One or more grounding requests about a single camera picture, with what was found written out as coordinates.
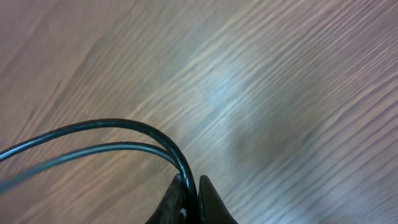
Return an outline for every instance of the wood grain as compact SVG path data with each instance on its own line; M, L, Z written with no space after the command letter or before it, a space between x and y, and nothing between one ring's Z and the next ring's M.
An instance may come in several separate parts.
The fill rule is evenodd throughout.
M96 118L151 124L239 223L398 223L395 0L5 0L0 144ZM62 137L9 161L147 137ZM177 171L140 152L53 168L1 223L144 223Z

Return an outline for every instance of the laminate floor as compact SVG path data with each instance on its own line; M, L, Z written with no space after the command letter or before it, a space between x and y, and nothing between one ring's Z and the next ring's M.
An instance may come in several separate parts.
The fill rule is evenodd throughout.
M182 149L239 223L398 223L398 1L4 0L0 147L135 119ZM0 164L149 138L72 134ZM177 173L142 152L45 171L1 223L144 223Z

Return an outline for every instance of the black wire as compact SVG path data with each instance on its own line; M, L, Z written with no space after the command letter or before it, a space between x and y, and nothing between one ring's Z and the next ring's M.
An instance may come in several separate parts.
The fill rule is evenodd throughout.
M112 142L112 143L100 144L97 146L90 146L73 152L66 153L56 158L49 159L27 170L21 171L10 179L0 180L0 194L15 187L17 184L20 184L21 182L33 177L34 175L38 174L43 170L55 167L65 162L101 152L122 151L122 150L149 152L164 158L165 160L169 161L171 164L175 166L175 163L173 159L170 157L170 154L166 150L160 147L141 142Z
M60 136L67 134L96 129L96 128L126 128L140 133L146 134L158 143L160 143L167 151L170 152L171 157L175 161L177 169L180 171L183 178L184 190L187 200L187 218L190 223L196 223L200 219L199 208L198 208L198 196L197 189L195 187L195 181L188 162L178 146L164 133L158 129L144 124L138 121L131 121L128 119L97 119L91 121L84 121L81 123L71 124L48 133L42 134L30 140L24 141L20 144L12 146L3 152L0 152L0 162L4 161L20 152L30 149L34 146L42 144L44 142L53 140Z

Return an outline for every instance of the wooden surface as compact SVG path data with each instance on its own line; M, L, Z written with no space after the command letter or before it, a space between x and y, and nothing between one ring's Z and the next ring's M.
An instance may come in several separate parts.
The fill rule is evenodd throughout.
M396 0L5 0L0 144L96 118L168 134L239 223L398 223ZM111 141L49 142L9 177ZM1 223L144 223L177 171L110 152L0 196Z

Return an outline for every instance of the black cable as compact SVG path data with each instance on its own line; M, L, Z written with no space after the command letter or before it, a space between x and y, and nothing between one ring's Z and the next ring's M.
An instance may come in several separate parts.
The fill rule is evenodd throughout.
M43 170L55 167L65 162L101 152L121 151L121 150L149 152L164 158L165 160L169 161L171 164L175 166L175 163L173 159L170 157L170 154L166 150L160 147L141 142L112 142L112 143L100 144L97 146L90 146L73 152L66 153L64 155L58 156L53 159L49 159L36 166L21 171L10 179L0 180L0 194L15 187L17 184L20 184L21 182L33 177L34 175L38 174Z
M64 136L71 133L76 133L79 131L96 129L96 128L126 128L140 133L146 134L153 139L155 139L159 144L161 144L167 151L170 152L171 157L175 161L177 169L180 171L184 190L187 200L187 218L190 223L196 223L200 219L199 208L198 208L198 196L197 189L195 187L195 181L188 162L178 146L164 133L158 129L144 124L138 121L131 121L128 119L97 119L91 121L84 121L76 124L71 124L56 130L50 131L48 133L42 134L30 140L24 141L20 144L12 146L3 152L0 152L0 162L4 161L20 152L30 149L34 146L42 144L44 142L53 140L60 136Z

